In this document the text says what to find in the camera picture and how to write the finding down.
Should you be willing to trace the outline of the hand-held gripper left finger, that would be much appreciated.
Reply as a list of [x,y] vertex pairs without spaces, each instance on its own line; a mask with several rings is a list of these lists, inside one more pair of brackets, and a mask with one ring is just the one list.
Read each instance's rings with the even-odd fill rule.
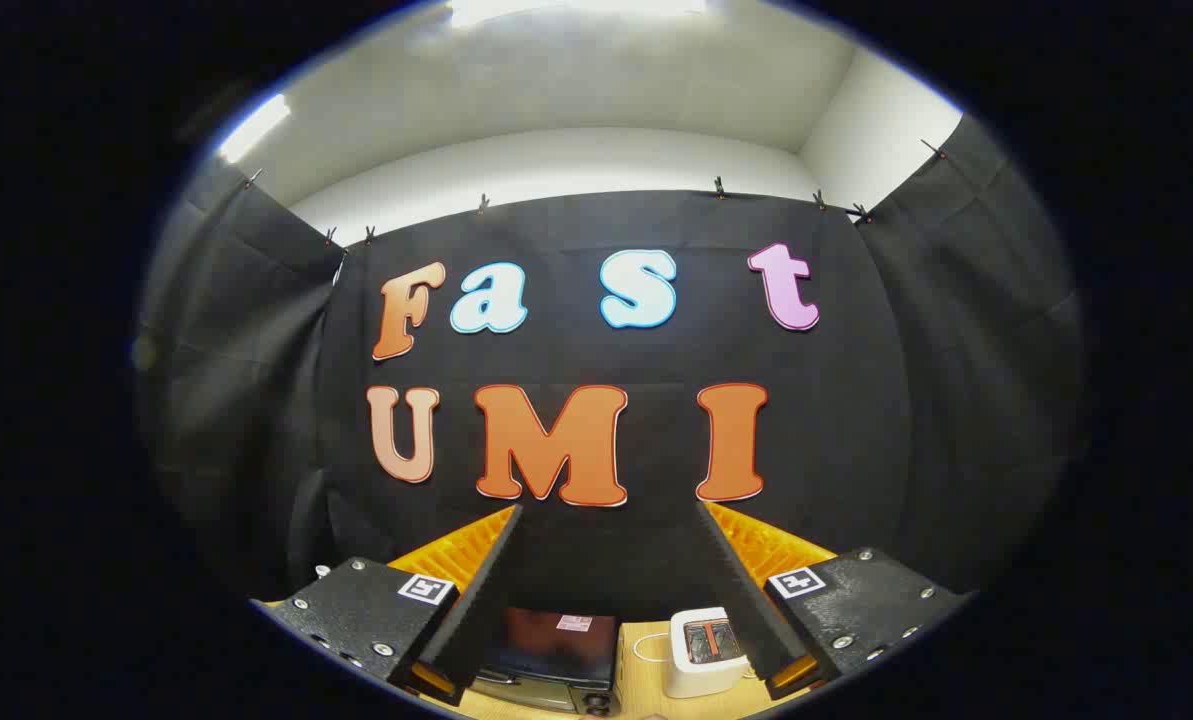
[[506,507],[389,564],[350,557],[254,610],[382,691],[458,706],[503,615],[523,515]]

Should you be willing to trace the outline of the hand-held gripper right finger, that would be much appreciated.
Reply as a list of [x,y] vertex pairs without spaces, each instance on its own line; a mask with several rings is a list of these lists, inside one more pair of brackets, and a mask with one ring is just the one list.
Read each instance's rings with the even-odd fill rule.
[[721,503],[696,514],[716,597],[771,700],[864,674],[975,596],[874,547],[833,553]]

